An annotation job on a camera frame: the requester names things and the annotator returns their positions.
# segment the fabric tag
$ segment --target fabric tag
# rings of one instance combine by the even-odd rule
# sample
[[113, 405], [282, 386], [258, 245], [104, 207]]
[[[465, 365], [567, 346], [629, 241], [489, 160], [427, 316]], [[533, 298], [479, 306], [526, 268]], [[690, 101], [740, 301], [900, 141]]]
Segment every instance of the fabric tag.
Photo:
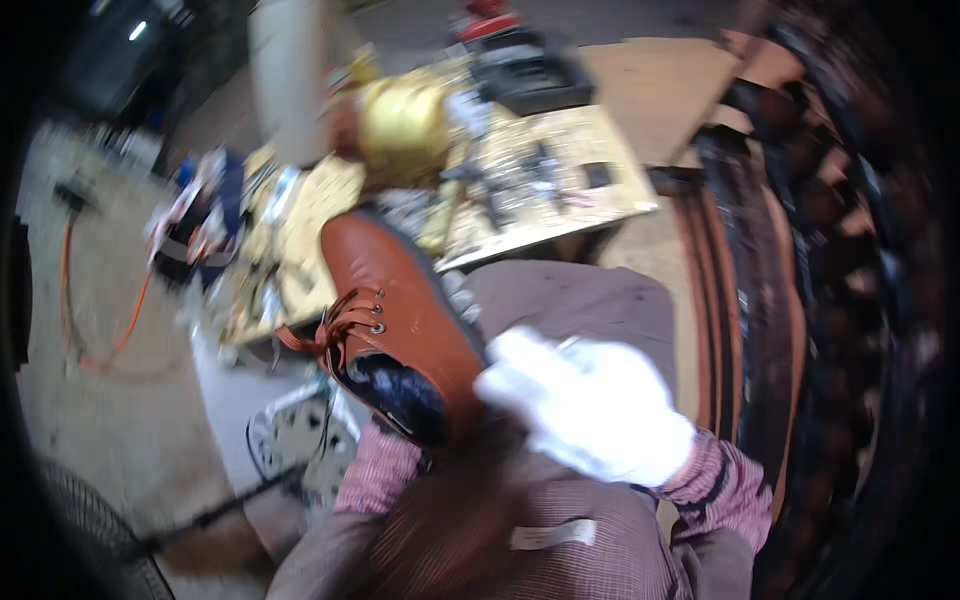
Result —
[[515, 527], [510, 549], [540, 550], [565, 541], [581, 541], [593, 546], [596, 534], [597, 522], [591, 518], [578, 518], [556, 527]]

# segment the shoelace bow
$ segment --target shoelace bow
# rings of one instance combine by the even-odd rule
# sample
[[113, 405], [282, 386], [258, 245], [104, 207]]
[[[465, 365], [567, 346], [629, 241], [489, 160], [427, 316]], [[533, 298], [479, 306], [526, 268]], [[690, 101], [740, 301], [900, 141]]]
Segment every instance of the shoelace bow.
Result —
[[326, 349], [331, 344], [336, 344], [340, 349], [339, 368], [343, 369], [346, 365], [345, 348], [349, 331], [357, 325], [366, 327], [380, 325], [376, 319], [380, 310], [379, 304], [376, 303], [379, 293], [375, 290], [371, 291], [374, 292], [372, 296], [360, 298], [360, 288], [354, 288], [334, 302], [326, 310], [323, 322], [317, 327], [315, 340], [301, 338], [287, 325], [278, 327], [275, 334], [280, 342], [291, 350], [317, 354], [321, 366], [328, 371], [330, 366], [327, 364]]

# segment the dark brown shoe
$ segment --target dark brown shoe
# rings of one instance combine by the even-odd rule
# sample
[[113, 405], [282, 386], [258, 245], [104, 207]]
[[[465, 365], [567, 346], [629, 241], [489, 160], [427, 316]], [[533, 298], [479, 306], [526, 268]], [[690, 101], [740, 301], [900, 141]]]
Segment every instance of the dark brown shoe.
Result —
[[371, 208], [324, 224], [321, 253], [339, 299], [315, 342], [286, 327], [278, 337], [312, 350], [346, 390], [417, 445], [461, 442], [480, 419], [473, 380], [484, 344], [449, 304], [433, 264]]

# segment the orange cord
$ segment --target orange cord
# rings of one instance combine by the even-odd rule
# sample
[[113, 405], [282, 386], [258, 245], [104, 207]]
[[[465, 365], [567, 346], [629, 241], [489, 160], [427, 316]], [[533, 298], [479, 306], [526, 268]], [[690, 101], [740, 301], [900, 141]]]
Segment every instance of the orange cord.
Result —
[[[76, 323], [72, 314], [67, 314], [67, 298], [70, 295], [70, 242], [73, 238], [73, 225], [76, 221], [76, 214], [67, 217], [66, 225], [63, 227], [63, 250], [60, 255], [60, 327], [63, 332], [63, 343], [67, 349], [74, 347], [73, 336], [76, 335]], [[143, 281], [143, 287], [140, 289], [140, 298], [136, 301], [136, 310], [133, 311], [133, 317], [130, 324], [127, 325], [127, 332], [120, 338], [117, 345], [113, 347], [109, 358], [97, 358], [87, 354], [83, 348], [77, 348], [80, 353], [79, 362], [82, 369], [88, 369], [95, 372], [107, 372], [113, 364], [113, 360], [127, 346], [133, 328], [136, 326], [136, 320], [140, 316], [140, 308], [143, 307], [143, 298], [147, 295], [147, 284], [150, 283], [151, 272], [147, 272], [147, 277]]]

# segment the gloved hand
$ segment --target gloved hand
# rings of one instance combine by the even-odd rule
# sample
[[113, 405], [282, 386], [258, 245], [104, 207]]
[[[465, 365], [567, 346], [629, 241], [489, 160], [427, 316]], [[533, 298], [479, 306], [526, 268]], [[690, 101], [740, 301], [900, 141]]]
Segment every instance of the gloved hand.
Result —
[[673, 410], [653, 362], [636, 348], [544, 340], [515, 327], [488, 345], [493, 366], [473, 389], [527, 426], [528, 446], [601, 481], [661, 486], [684, 466], [694, 426]]

